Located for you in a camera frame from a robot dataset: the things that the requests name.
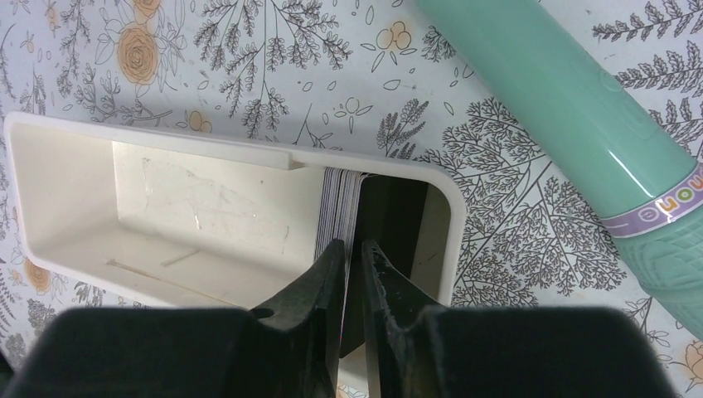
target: mint green handle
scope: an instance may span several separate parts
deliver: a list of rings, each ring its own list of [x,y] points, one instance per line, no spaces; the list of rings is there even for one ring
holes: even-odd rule
[[[696,162],[536,0],[416,0],[601,217]]]
[[[703,207],[658,230],[614,242],[642,289],[703,338]]]
[[[416,1],[601,218],[638,209],[694,171],[696,160],[536,0]],[[703,206],[642,233],[614,240],[623,260],[703,338]]]

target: black leaf illustration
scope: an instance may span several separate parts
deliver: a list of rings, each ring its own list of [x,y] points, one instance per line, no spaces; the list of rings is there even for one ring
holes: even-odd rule
[[[75,297],[78,299],[78,304],[85,302],[85,306],[89,308],[103,306],[104,289],[85,282],[78,282],[73,290],[75,291]]]
[[[99,78],[100,87],[105,92],[105,95],[98,98],[97,87],[95,84],[95,68],[90,64],[85,64],[85,72],[83,73],[83,85],[77,85],[75,93],[75,102],[78,105],[83,105],[92,115],[90,120],[98,123],[103,123],[111,119],[117,119],[121,124],[128,126],[135,122],[149,122],[156,120],[154,124],[157,127],[162,118],[171,114],[171,110],[161,114],[155,114],[149,108],[145,107],[139,99],[134,99],[134,105],[127,107],[119,105],[115,96],[122,91],[119,85],[119,79],[108,71],[105,77]]]
[[[7,35],[10,33],[12,28],[15,26],[13,23],[5,32],[5,36],[2,38],[2,44],[0,44],[0,85],[5,88],[5,94],[9,95],[12,100],[16,100],[17,97],[12,92],[12,83],[7,76],[7,54],[5,54],[5,41],[7,40]],[[4,114],[0,111],[0,117],[5,119]]]
[[[20,110],[37,114],[46,114],[46,90],[44,79],[34,72],[32,67],[32,88],[24,90],[20,95]]]
[[[703,102],[701,102],[700,108],[696,111],[696,116],[691,110],[691,103],[688,97],[682,99],[679,106],[668,100],[664,115],[653,109],[649,110],[649,114],[679,145],[689,153],[694,154],[690,144],[703,135]],[[701,155],[701,148],[697,149],[696,158]]]
[[[310,141],[312,142],[314,148],[323,148],[323,149],[331,149],[331,150],[341,151],[342,149],[339,147],[327,148],[327,144],[325,143],[325,141],[327,139],[329,139],[330,137],[332,137],[334,135],[334,133],[325,133],[322,135],[318,135],[318,134],[313,133],[310,130],[310,125],[308,124],[308,119],[310,118],[310,111],[311,110],[313,110],[312,104],[310,104],[310,106],[308,107],[308,113],[305,115],[305,120],[303,121],[303,125],[300,126],[300,131],[298,132],[298,137],[295,139],[295,141],[293,141],[293,145],[298,145],[298,143],[300,142],[300,138],[303,136],[303,131],[304,131],[304,132],[308,133],[308,137],[310,138]]]
[[[210,0],[203,6],[202,16],[209,19],[193,42],[201,48],[202,61],[209,61],[212,70],[224,68],[230,76],[220,85],[220,92],[230,102],[230,117],[240,110],[243,90],[254,91],[255,82],[260,83],[258,95],[248,101],[242,118],[251,138],[259,136],[264,116],[266,128],[276,130],[279,117],[288,113],[284,97],[269,86],[267,71],[276,72],[286,63],[307,69],[311,62],[318,65],[323,57],[333,70],[339,70],[353,52],[349,42],[334,32],[339,27],[337,17],[322,13],[318,0],[280,4],[274,0]],[[259,40],[241,45],[243,34],[255,37],[257,32]]]
[[[638,327],[639,330],[647,337],[650,343],[657,343],[663,347],[669,347],[667,341],[668,332],[660,330],[651,330],[648,325],[649,313],[652,309],[652,297],[640,298],[637,301],[627,301],[626,308],[623,312],[628,316]]]
[[[2,174],[3,174],[3,186],[5,186],[5,190],[7,190],[7,185],[9,184],[9,181],[7,178],[4,176],[5,170],[3,168]],[[10,211],[7,208],[7,193],[5,194],[2,199],[0,199],[0,240],[5,240],[7,238],[7,233],[10,231]]]
[[[7,327],[11,326],[9,318],[15,319],[9,305],[15,303],[15,298],[12,296],[10,288],[5,285],[6,275],[3,275],[5,271],[5,269],[0,269],[0,330],[7,332]]]
[[[593,27],[593,35],[599,39],[610,39],[611,41],[617,41],[621,37],[630,41],[639,35],[645,41],[654,29],[657,29],[657,37],[661,39],[669,28],[675,25],[674,37],[679,37],[694,18],[697,20],[691,28],[690,34],[695,34],[703,28],[703,2],[700,0],[688,0],[688,10],[686,11],[681,9],[676,0],[662,0],[662,5],[666,15],[652,5],[652,2],[647,2],[644,14],[649,23],[643,22],[642,17],[633,13],[630,16],[629,25],[622,21],[615,21],[613,24],[600,24]]]
[[[422,42],[425,45],[422,49],[422,57],[425,60],[439,62],[442,59],[448,60],[457,55],[454,47],[449,44],[447,39],[435,27],[429,27],[429,32],[424,35]]]
[[[419,119],[428,105],[429,101],[421,104],[419,100],[411,99],[405,104],[400,114],[398,112],[388,114],[381,120],[376,141],[378,148],[384,149],[387,157],[405,159],[412,157],[412,152],[415,150],[414,145],[405,145],[396,150],[394,148],[396,145],[407,143],[410,138],[424,128],[424,122],[420,122]]]
[[[667,60],[654,56],[652,64],[643,62],[638,68],[628,68],[615,78],[626,89],[669,89],[682,93],[693,91],[693,97],[703,95],[703,62],[701,49],[693,41],[686,43],[686,58],[675,51],[667,51]]]
[[[64,98],[70,94],[73,88],[71,79],[78,79],[80,61],[78,61],[79,53],[75,45],[79,35],[84,37],[86,45],[90,43],[90,24],[85,19],[83,12],[86,6],[94,3],[95,0],[70,0],[68,11],[61,12],[61,21],[64,26],[69,27],[69,35],[61,40],[59,49],[61,54],[66,55],[67,64],[61,67],[56,84],[59,87],[59,93]]]

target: floral patterned surface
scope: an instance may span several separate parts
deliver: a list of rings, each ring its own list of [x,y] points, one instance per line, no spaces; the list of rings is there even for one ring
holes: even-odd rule
[[[703,0],[541,4],[703,160]],[[679,394],[703,396],[701,342],[640,290],[579,194],[411,0],[10,0],[0,11],[2,115],[438,164],[470,215],[453,305],[621,308]],[[0,153],[0,345],[20,366],[64,308],[140,304],[26,259]]]

